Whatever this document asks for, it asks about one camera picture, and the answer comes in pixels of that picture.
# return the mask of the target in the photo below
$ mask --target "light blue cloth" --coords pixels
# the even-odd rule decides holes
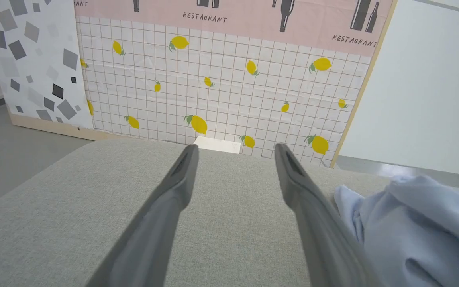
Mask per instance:
[[[390,287],[459,287],[459,193],[425,177],[395,177],[363,198],[340,186],[339,214]]]

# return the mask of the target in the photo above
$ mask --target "gray fabric surface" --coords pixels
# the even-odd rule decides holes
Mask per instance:
[[[0,286],[83,286],[183,148],[93,142],[0,198]],[[366,196],[388,183],[305,168],[332,201],[340,184]],[[295,216],[271,159],[201,149],[178,224],[166,286],[309,285]]]

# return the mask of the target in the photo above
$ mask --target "grid pattern wallpaper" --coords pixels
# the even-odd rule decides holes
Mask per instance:
[[[209,138],[254,138],[253,149],[241,146],[243,154],[271,158],[275,143],[285,142],[307,165],[330,165],[371,60],[195,29],[82,16],[76,21],[95,129],[191,144],[198,134],[184,117],[194,114],[206,121]],[[170,51],[177,35],[189,44]],[[113,41],[121,44],[124,55],[113,50]],[[332,67],[310,73],[310,65],[321,57]],[[258,76],[246,70],[249,60]],[[205,84],[205,77],[213,87]],[[338,105],[341,99],[346,108]],[[289,110],[281,112],[285,102]],[[125,116],[136,118],[139,129]],[[304,141],[313,135],[328,141],[325,155]]]

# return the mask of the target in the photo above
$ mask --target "wine bottle graphic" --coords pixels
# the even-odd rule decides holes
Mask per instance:
[[[282,0],[281,2],[281,27],[279,31],[286,31],[286,24],[288,23],[288,18],[293,11],[293,5],[295,0]]]
[[[208,2],[210,0],[197,0],[197,5],[198,6],[204,6],[204,7],[208,7]]]
[[[377,2],[375,4],[373,12],[371,12],[371,15],[369,15],[368,25],[366,26],[366,32],[368,33],[373,32],[373,27],[375,27],[375,22],[377,21],[377,15],[379,10],[379,4],[380,2]]]
[[[368,8],[371,0],[357,0],[357,5],[355,6],[355,11],[353,13],[352,22],[350,24],[350,29],[357,31],[362,30],[364,21],[366,20],[366,15],[368,14]]]

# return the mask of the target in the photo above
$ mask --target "lemon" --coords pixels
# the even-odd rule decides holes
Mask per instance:
[[[116,41],[113,42],[113,49],[118,55],[122,55],[122,56],[125,55],[125,51],[122,48],[122,45],[120,45],[120,43]]]
[[[319,154],[325,154],[328,150],[328,142],[326,139],[322,138],[321,136],[306,136],[305,141],[308,141],[308,145],[313,142],[313,150]]]
[[[135,129],[139,129],[139,122],[132,116],[125,116],[124,120],[126,120],[131,127]]]
[[[184,36],[176,36],[171,40],[171,42],[169,42],[169,50],[175,50],[175,48],[185,49],[188,44],[189,42],[187,42],[187,39]]]
[[[210,80],[210,78],[208,78],[208,77],[204,77],[204,84],[207,85],[208,87],[215,86],[215,84],[212,83],[212,80]]]
[[[80,60],[80,66],[83,67],[83,68],[88,68],[90,65],[88,65],[88,64],[84,61],[84,59],[81,59],[81,60]]]
[[[206,122],[199,116],[195,116],[195,115],[185,116],[184,122],[187,122],[188,125],[190,125],[192,122],[192,128],[196,132],[206,134],[206,130],[208,129],[208,126],[206,125]]]
[[[256,69],[256,64],[251,60],[247,62],[246,68],[247,68],[247,71],[253,76],[257,76],[260,74],[260,72],[258,72],[258,70]]]
[[[309,67],[309,72],[311,71],[326,71],[332,67],[332,64],[330,63],[330,60],[327,58],[320,58],[318,60],[315,60],[312,64],[311,67]]]
[[[90,109],[90,114],[93,116],[93,105],[89,100],[86,100],[88,102],[88,108]]]
[[[284,105],[282,106],[281,111],[283,113],[286,113],[288,111],[288,109],[290,109],[290,103],[284,102]]]
[[[345,103],[345,100],[343,100],[342,98],[339,99],[339,102],[337,102],[337,105],[342,109],[348,108],[348,105]]]
[[[244,145],[246,147],[250,147],[251,149],[255,148],[255,139],[251,138],[250,136],[240,136],[240,140],[244,141]]]

